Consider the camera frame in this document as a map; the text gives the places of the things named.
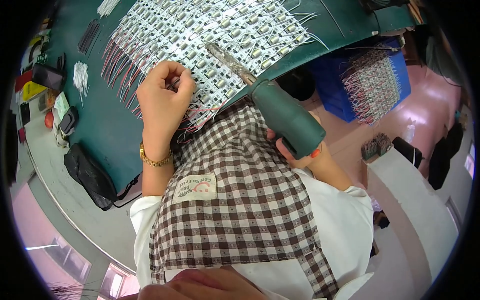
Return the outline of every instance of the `mesh bag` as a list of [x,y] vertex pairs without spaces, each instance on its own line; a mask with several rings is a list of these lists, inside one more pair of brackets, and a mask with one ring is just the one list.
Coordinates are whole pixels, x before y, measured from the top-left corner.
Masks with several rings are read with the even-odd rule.
[[137,176],[125,188],[125,192],[117,196],[110,176],[79,144],[73,144],[70,147],[63,157],[63,164],[70,176],[83,186],[95,205],[102,210],[108,210],[113,205],[116,206],[114,202],[122,200],[130,188],[138,182]]

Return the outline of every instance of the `green work mat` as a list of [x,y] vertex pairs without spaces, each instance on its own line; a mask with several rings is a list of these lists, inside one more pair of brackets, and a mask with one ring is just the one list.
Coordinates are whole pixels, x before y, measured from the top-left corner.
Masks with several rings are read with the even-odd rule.
[[[325,0],[324,2],[342,28],[345,38],[318,0],[304,0],[300,7],[292,12],[317,12],[319,16],[306,22],[304,26],[309,32],[322,39],[330,50],[317,42],[302,45],[266,70],[262,74],[263,77],[277,78],[325,53],[370,37],[372,31],[379,28],[375,16],[367,15],[358,0]],[[77,44],[90,21],[99,17],[96,9],[101,1],[64,0],[60,3],[61,7],[51,32],[48,63],[55,66],[57,57],[63,53],[66,54],[68,77],[64,92],[70,105],[78,108],[79,114],[79,122],[75,132],[70,136],[70,143],[81,143],[108,172],[117,191],[120,191],[142,171],[139,144],[142,140],[143,123],[117,98],[121,79],[117,80],[111,89],[100,77],[104,64],[101,57],[109,36],[135,0],[119,2],[110,16],[99,20],[98,39],[94,40],[93,47],[86,55],[78,52]],[[287,0],[284,6],[289,9],[297,4],[296,0]],[[382,32],[414,24],[406,7],[389,7],[378,11],[377,16]],[[88,96],[84,99],[84,108],[80,103],[79,92],[73,87],[73,66],[77,61],[88,65],[90,88]],[[246,95],[246,89],[229,101],[229,104],[244,95]]]

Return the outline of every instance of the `bundle of black wires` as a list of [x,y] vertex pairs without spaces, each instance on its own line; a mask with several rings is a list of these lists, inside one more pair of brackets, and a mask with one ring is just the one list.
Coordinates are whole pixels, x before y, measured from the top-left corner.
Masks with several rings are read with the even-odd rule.
[[80,39],[80,42],[78,42],[78,52],[82,53],[83,55],[87,53],[93,39],[98,32],[99,27],[100,24],[97,22],[96,19],[91,21],[90,24],[88,24],[87,30],[85,30],[84,35]]

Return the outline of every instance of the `white shirt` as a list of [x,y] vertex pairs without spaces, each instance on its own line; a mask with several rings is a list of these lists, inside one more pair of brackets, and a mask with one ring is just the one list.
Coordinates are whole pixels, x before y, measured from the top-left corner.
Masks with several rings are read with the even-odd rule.
[[[340,287],[336,300],[350,298],[373,273],[365,274],[373,242],[373,209],[365,190],[351,186],[344,192],[313,178],[311,172],[293,169],[307,189],[322,251]],[[149,243],[161,196],[138,199],[130,208],[137,233],[133,255],[140,287],[152,283]],[[311,300],[313,289],[297,259],[233,268],[253,282],[270,300]],[[171,280],[182,270],[166,270]]]

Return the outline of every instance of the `blue storage bin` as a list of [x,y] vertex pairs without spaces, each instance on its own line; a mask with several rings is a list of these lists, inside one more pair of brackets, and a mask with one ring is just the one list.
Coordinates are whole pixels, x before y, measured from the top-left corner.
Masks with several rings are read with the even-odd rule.
[[[400,47],[396,39],[390,39],[383,43],[393,48]],[[342,80],[340,79],[340,75],[347,70],[350,57],[358,55],[360,51],[365,53],[366,49],[359,49],[354,55],[344,58],[333,58],[330,55],[321,56],[307,64],[309,71],[313,74],[315,79],[315,86],[325,110],[348,123],[352,122],[356,116],[348,99],[348,94],[344,89]],[[400,99],[393,106],[394,108],[410,95],[410,82],[408,80],[407,66],[402,51],[385,51],[389,52],[390,60],[393,62],[401,85]]]

